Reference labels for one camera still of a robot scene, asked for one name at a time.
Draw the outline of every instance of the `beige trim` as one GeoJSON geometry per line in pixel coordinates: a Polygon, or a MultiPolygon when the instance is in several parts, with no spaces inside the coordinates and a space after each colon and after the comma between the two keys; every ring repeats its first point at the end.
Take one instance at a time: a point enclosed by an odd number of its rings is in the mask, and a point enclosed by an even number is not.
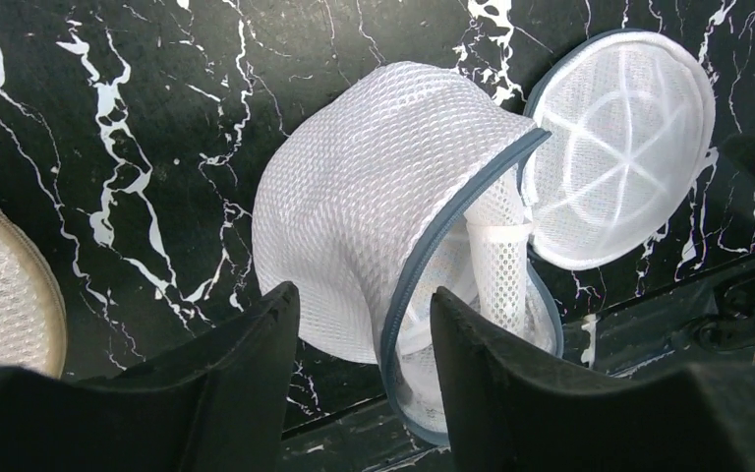
{"type": "Polygon", "coordinates": [[[65,302],[47,261],[28,236],[0,211],[0,240],[13,251],[19,265],[33,284],[50,338],[50,348],[44,374],[59,378],[65,367],[68,332],[65,319],[65,302]]]}

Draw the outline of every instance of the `white mesh panel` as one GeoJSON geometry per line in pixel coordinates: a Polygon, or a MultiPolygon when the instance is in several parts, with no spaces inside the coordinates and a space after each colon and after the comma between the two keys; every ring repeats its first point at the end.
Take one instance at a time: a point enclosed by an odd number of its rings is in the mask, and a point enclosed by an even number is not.
{"type": "Polygon", "coordinates": [[[465,302],[476,297],[464,218],[459,218],[438,245],[421,274],[398,334],[398,352],[409,354],[433,342],[430,334],[430,299],[439,287],[447,287],[465,302]]]}
{"type": "Polygon", "coordinates": [[[0,212],[0,365],[58,377],[65,344],[56,281],[35,246],[0,212]]]}
{"type": "Polygon", "coordinates": [[[467,225],[482,316],[526,337],[525,287],[530,226],[467,225]]]}
{"type": "Polygon", "coordinates": [[[632,250],[675,211],[708,148],[714,101],[697,61],[659,34],[611,34],[564,61],[529,100],[552,137],[523,191],[536,199],[537,253],[582,269],[632,250]]]}

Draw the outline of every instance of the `white mesh fabric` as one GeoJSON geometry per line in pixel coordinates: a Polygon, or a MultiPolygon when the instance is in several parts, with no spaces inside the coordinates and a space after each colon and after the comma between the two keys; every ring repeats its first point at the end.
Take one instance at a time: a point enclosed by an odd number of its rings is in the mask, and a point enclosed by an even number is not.
{"type": "MultiPolygon", "coordinates": [[[[557,313],[549,313],[549,307],[530,278],[526,282],[526,302],[526,313],[522,319],[527,325],[527,335],[524,338],[540,349],[553,353],[556,349],[556,338],[551,317],[557,316],[557,313]]],[[[479,312],[479,299],[473,300],[470,307],[479,312]]],[[[400,404],[404,413],[417,425],[429,431],[446,433],[447,424],[433,347],[400,356],[399,366],[402,383],[408,387],[400,393],[400,404]]]]}
{"type": "Polygon", "coordinates": [[[0,365],[58,377],[65,326],[55,279],[31,242],[0,213],[0,365]]]}
{"type": "Polygon", "coordinates": [[[704,70],[650,32],[588,44],[530,101],[552,132],[523,178],[532,242],[563,268],[605,264],[662,226],[696,179],[713,132],[704,70]]]}
{"type": "Polygon", "coordinates": [[[465,224],[464,218],[459,218],[427,261],[401,323],[397,346],[400,355],[419,351],[433,343],[430,334],[430,299],[436,289],[447,287],[468,303],[476,298],[476,281],[473,278],[470,242],[465,224]]]}
{"type": "Polygon", "coordinates": [[[482,193],[464,216],[482,316],[524,336],[530,226],[522,224],[514,170],[482,193]]]}
{"type": "Polygon", "coordinates": [[[401,269],[436,214],[534,129],[472,82],[414,63],[382,67],[308,119],[257,192],[262,291],[300,290],[300,337],[374,363],[401,269]]]}

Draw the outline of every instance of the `zipper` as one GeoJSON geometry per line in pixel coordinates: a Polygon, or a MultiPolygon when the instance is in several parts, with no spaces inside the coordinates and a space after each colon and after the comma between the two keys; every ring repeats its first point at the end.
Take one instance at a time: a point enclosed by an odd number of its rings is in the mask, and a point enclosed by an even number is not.
{"type": "MultiPolygon", "coordinates": [[[[68,345],[68,335],[65,319],[65,302],[62,299],[59,283],[56,281],[56,277],[53,275],[53,272],[50,269],[50,265],[48,265],[47,260],[42,256],[38,248],[36,248],[35,244],[30,240],[28,235],[26,235],[24,231],[19,229],[18,226],[13,224],[13,222],[10,221],[10,219],[1,211],[0,226],[7,232],[8,238],[12,241],[5,240],[5,238],[1,235],[0,239],[7,245],[8,248],[14,244],[18,244],[25,251],[25,253],[29,255],[31,263],[36,266],[39,275],[41,275],[42,277],[43,285],[45,285],[45,287],[50,292],[52,296],[52,302],[54,304],[54,310],[57,312],[60,322],[60,328],[58,329],[60,331],[60,339],[56,339],[56,341],[61,343],[63,352],[66,352],[68,345]]],[[[50,372],[47,374],[59,378],[59,376],[61,376],[62,374],[62,369],[65,367],[65,357],[63,356],[61,360],[57,360],[56,362],[56,366],[53,366],[55,372],[50,372]]]]}

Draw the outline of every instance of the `white mesh laundry bag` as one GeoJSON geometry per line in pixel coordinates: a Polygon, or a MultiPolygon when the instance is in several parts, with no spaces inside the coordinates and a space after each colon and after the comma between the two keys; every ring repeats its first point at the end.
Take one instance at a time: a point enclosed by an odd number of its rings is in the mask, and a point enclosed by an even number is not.
{"type": "Polygon", "coordinates": [[[65,347],[59,285],[36,246],[0,210],[0,365],[59,377],[65,347]]]}
{"type": "Polygon", "coordinates": [[[512,167],[547,137],[455,73],[398,63],[307,120],[262,175],[253,222],[261,290],[293,281],[300,337],[343,359],[378,362],[392,406],[428,441],[446,443],[429,335],[436,287],[489,316],[521,310],[541,344],[562,348],[553,301],[536,274],[529,282],[521,213],[510,218],[519,204],[512,167]],[[474,232],[480,223],[501,230],[474,232]],[[484,293],[515,283],[522,299],[490,311],[498,305],[479,296],[474,265],[500,253],[508,231],[522,246],[508,253],[510,276],[521,278],[486,280],[484,293]]]}
{"type": "Polygon", "coordinates": [[[532,247],[556,266],[584,269],[639,246],[675,212],[702,169],[715,103],[680,45],[626,29],[568,54],[525,113],[552,132],[521,176],[532,247]]]}

